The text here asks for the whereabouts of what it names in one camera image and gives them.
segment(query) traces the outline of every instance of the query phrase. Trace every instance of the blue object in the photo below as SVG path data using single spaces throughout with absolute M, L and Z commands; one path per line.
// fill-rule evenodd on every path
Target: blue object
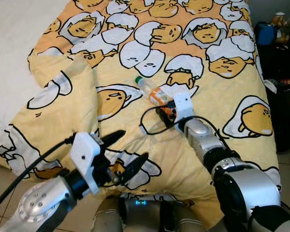
M 259 22 L 255 27 L 255 35 L 257 45 L 271 45 L 276 40 L 277 29 L 269 23 Z

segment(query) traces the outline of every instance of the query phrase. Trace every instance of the tiled floor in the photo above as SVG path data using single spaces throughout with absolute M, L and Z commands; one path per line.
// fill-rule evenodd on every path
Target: tiled floor
M 281 182 L 283 189 L 281 191 L 281 199 L 290 207 L 290 152 L 278 156 Z M 7 188 L 15 176 L 0 167 L 0 194 Z M 22 182 L 13 191 L 12 194 L 0 206 L 0 226 L 3 225 L 8 218 L 10 218 L 25 191 L 34 185 L 30 182 Z M 91 195 L 79 202 L 63 223 L 57 228 L 56 232 L 85 232 L 90 231 L 92 219 L 99 206 L 101 200 L 92 199 Z

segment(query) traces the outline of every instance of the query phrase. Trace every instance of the plastic bottle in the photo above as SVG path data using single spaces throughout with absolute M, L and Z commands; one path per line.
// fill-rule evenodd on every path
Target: plastic bottle
M 156 106 L 166 105 L 169 101 L 172 100 L 162 89 L 153 88 L 147 81 L 138 76 L 135 79 L 136 84 L 140 87 L 140 90 L 144 93 L 144 97 L 149 99 L 149 101 Z
M 173 100 L 161 88 L 153 88 L 141 76 L 138 76 L 135 79 L 135 82 L 140 87 L 140 90 L 144 93 L 144 96 L 156 106 L 166 105 L 169 101 Z M 174 108 L 165 107 L 156 109 L 156 113 L 159 115 L 166 126 L 172 124 L 176 118 L 176 111 Z

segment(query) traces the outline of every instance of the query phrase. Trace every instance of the bed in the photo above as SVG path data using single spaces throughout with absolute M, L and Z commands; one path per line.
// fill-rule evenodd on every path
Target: bed
M 210 175 L 183 134 L 172 128 L 147 135 L 140 128 L 141 115 L 153 106 L 134 81 L 140 75 L 171 98 L 188 92 L 195 113 L 215 126 L 217 136 L 281 188 L 271 112 L 245 0 L 71 0 L 61 14 L 59 1 L 26 3 L 25 14 L 15 15 L 21 17 L 21 27 L 11 34 L 19 28 L 28 32 L 27 23 L 33 30 L 15 41 L 17 46 L 12 35 L 7 37 L 12 53 L 26 50 L 29 55 L 27 63 L 15 55 L 11 66 L 4 64 L 9 68 L 6 81 L 0 81 L 0 164 L 20 174 L 74 132 L 104 136 L 126 130 L 105 152 L 111 169 L 124 172 L 144 152 L 149 158 L 124 186 L 107 183 L 100 194 L 168 194 L 191 207 L 207 228 L 214 226 L 223 214 Z M 40 4 L 45 10 L 33 12 Z M 28 20 L 38 12 L 43 15 L 39 26 Z M 8 50 L 6 44 L 0 45 L 0 60 L 5 56 L 1 50 Z M 22 69 L 15 75 L 17 64 Z M 157 118 L 152 114 L 148 123 Z M 26 178 L 44 180 L 71 170 L 70 149 L 61 147 Z

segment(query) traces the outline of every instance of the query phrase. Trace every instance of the wall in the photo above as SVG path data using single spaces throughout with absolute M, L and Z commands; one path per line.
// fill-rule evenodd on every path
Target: wall
M 290 0 L 249 0 L 252 23 L 271 21 L 276 12 L 284 12 L 285 19 L 290 17 Z

